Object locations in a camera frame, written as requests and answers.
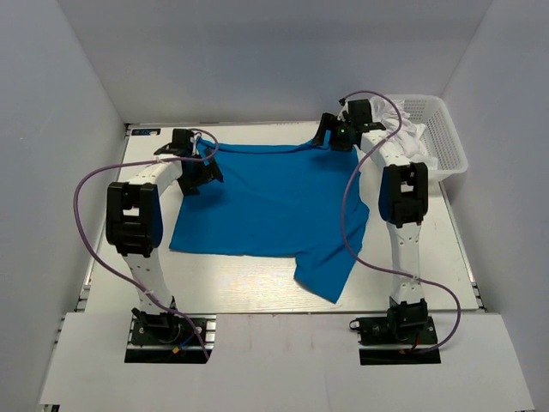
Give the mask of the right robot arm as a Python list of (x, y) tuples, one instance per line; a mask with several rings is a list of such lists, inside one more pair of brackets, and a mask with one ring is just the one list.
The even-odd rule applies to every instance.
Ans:
[(383, 318), (358, 322), (370, 345), (411, 344), (416, 349), (429, 329), (428, 306), (421, 285), (419, 234), (428, 211), (428, 169), (411, 161), (390, 141), (391, 133), (370, 115), (352, 115), (348, 110), (335, 116), (323, 113), (311, 143), (335, 151), (359, 148), (381, 171), (378, 211), (386, 223), (391, 245), (393, 276), (389, 309)]

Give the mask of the blue t shirt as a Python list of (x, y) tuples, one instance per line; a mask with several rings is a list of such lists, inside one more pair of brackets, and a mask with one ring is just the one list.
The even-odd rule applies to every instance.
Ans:
[(294, 258), (294, 280), (335, 303), (370, 217), (352, 176), (356, 150), (222, 144), (214, 158), (223, 179), (183, 198), (170, 249)]

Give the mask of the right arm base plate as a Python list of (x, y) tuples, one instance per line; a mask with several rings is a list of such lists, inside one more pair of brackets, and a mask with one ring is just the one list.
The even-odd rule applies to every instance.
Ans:
[(359, 364), (365, 366), (416, 366), (441, 364), (439, 349), (422, 353), (438, 343), (431, 316), (423, 326), (397, 335), (386, 317), (362, 317), (349, 322), (349, 330), (358, 335)]

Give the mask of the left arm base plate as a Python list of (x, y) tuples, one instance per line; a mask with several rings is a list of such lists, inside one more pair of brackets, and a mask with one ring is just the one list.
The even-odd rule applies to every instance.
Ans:
[(124, 362), (127, 364), (203, 365), (214, 347), (214, 318), (189, 321), (171, 313), (132, 310)]

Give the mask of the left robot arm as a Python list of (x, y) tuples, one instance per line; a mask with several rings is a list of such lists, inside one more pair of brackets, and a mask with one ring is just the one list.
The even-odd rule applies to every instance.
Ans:
[(136, 176), (114, 182), (107, 189), (106, 239), (113, 245), (138, 284), (140, 304), (132, 310), (140, 329), (164, 344), (176, 342), (181, 321), (173, 313), (177, 304), (169, 291), (160, 264), (158, 248), (164, 226), (160, 197), (173, 183), (186, 196), (199, 193), (198, 187), (223, 180), (214, 159), (214, 150), (175, 149), (166, 145), (159, 159)]

